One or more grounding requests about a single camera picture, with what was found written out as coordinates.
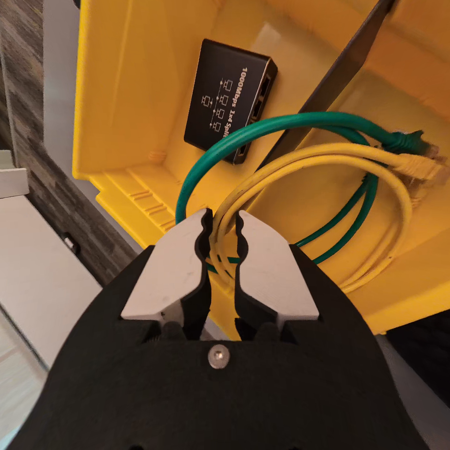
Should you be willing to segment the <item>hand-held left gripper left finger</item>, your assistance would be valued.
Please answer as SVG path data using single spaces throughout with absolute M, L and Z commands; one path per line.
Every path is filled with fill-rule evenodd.
M 126 320 L 177 323 L 200 339 L 211 308 L 206 258 L 212 210 L 203 208 L 169 230 L 153 247 L 122 312 Z

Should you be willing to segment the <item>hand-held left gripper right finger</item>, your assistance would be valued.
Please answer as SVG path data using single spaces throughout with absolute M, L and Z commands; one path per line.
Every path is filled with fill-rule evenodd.
M 262 325 L 282 332 L 286 322 L 316 321 L 319 311 L 290 244 L 250 213 L 236 213 L 239 263 L 234 278 L 235 328 L 253 340 Z

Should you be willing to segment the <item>black ethernet splitter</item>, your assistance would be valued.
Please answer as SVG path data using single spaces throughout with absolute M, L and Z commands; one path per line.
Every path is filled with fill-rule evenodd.
M 207 151 L 259 121 L 277 74 L 269 56 L 204 39 L 184 141 Z

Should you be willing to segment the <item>yellow plastic bin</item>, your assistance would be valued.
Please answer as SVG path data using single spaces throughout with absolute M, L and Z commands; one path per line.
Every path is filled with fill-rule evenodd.
M 139 245 L 175 225 L 183 180 L 203 151 L 184 130 L 203 39 L 270 56 L 278 66 L 262 117 L 297 113 L 377 1 L 83 1 L 73 175 Z M 449 1 L 395 1 L 362 71 L 332 110 L 388 131 L 424 131 L 449 164 Z M 281 132 L 251 144 L 242 165 L 219 162 L 187 214 L 215 212 L 251 176 Z M 306 166 L 265 187 L 249 213 L 294 243 L 328 222 L 364 172 Z M 348 296 L 374 334 L 449 309 L 449 180 L 427 186 L 403 245 L 378 276 Z M 399 224 L 381 180 L 356 236 L 319 267 L 338 285 Z

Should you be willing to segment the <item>black bin divider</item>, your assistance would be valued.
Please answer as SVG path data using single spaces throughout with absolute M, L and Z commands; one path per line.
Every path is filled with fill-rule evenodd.
M 357 75 L 365 63 L 375 38 L 386 15 L 391 11 L 394 0 L 380 0 L 370 11 L 363 24 L 341 52 L 334 64 L 322 78 L 313 93 L 298 113 L 327 111 Z M 272 149 L 265 156 L 257 170 L 269 162 L 296 149 L 309 133 L 311 127 L 284 131 Z

